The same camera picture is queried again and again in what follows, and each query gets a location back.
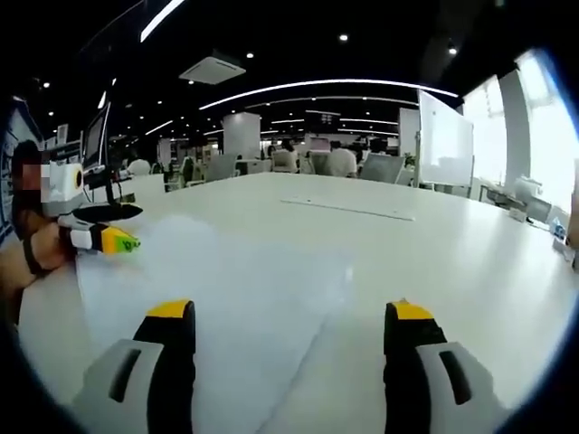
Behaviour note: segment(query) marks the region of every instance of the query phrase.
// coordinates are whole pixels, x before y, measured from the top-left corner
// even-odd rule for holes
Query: person's hand
[[[31,238],[33,255],[43,269],[53,270],[70,257],[60,237],[60,227],[52,222],[42,227]]]

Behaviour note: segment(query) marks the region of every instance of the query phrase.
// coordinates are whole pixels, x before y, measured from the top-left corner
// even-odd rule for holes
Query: whiteboard
[[[421,182],[470,185],[473,164],[472,123],[422,90],[418,98]]]

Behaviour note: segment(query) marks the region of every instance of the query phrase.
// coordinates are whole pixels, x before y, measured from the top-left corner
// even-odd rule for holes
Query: desk
[[[296,195],[395,207],[415,221],[280,201]],[[182,213],[225,233],[353,256],[351,302],[324,326],[263,433],[384,432],[384,306],[402,297],[432,311],[447,338],[491,372],[503,404],[517,407],[548,366],[577,299],[579,275],[552,250],[548,233],[497,207],[448,194],[267,173],[140,205],[149,219]],[[260,264],[255,267],[259,272]],[[91,361],[80,302],[71,268],[24,292],[23,347],[59,401],[80,389]]]

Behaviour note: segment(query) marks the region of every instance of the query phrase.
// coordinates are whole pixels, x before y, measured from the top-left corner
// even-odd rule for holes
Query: black wristband
[[[22,244],[24,247],[24,258],[26,259],[26,263],[28,264],[28,269],[30,272],[38,277],[45,276],[48,271],[43,269],[34,257],[32,236],[24,237]]]

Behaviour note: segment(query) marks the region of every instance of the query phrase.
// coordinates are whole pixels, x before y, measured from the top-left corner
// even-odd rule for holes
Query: translucent plastic sheet
[[[350,287],[339,255],[225,236],[172,216],[138,232],[131,255],[82,256],[79,287],[94,355],[132,338],[146,312],[195,302],[196,433],[254,433],[284,395]]]

